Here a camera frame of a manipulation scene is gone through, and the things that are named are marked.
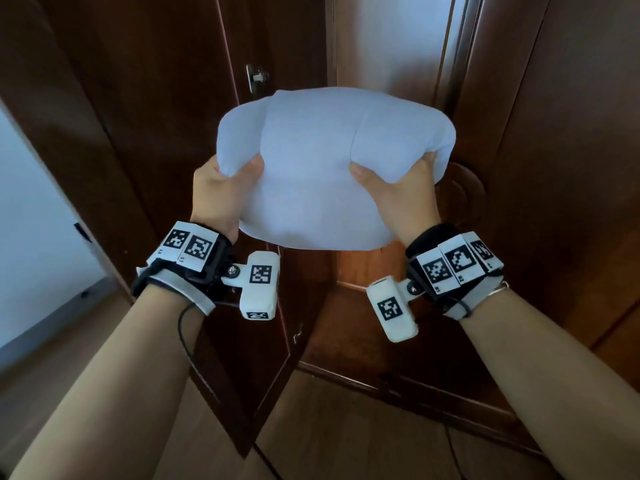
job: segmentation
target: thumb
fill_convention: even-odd
[[[351,172],[351,175],[356,179],[357,183],[369,192],[369,195],[371,195],[373,199],[389,185],[372,169],[358,165],[356,162],[349,164],[349,172]]]
[[[229,180],[239,186],[243,191],[249,191],[262,176],[264,160],[260,153],[247,162],[244,167],[236,172]]]

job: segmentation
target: person's left arm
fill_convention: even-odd
[[[240,213],[263,168],[257,155],[225,178],[213,157],[194,175],[191,220],[235,242]],[[149,284],[53,412],[12,480],[151,478],[189,373],[177,333],[188,304]],[[182,322],[191,350],[202,320],[192,307]]]

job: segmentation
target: person's right arm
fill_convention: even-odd
[[[351,165],[405,246],[440,222],[432,163],[425,155],[396,184]],[[640,395],[596,355],[512,290],[486,298],[460,325],[565,478],[640,478]]]

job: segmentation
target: floor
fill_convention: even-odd
[[[0,377],[0,468],[10,472],[120,318],[112,296],[36,354]],[[468,480],[558,479],[544,461],[449,428]],[[285,480],[443,479],[460,476],[445,427],[338,385],[295,372],[257,443]],[[154,480],[271,480],[246,460],[188,382]]]

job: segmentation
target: folded white fabric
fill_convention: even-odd
[[[396,182],[436,151],[435,181],[456,131],[440,111],[352,88],[278,91],[228,112],[218,128],[220,172],[230,177],[256,153],[264,174],[240,222],[245,233],[298,249],[372,250],[393,234],[349,173],[354,161]]]

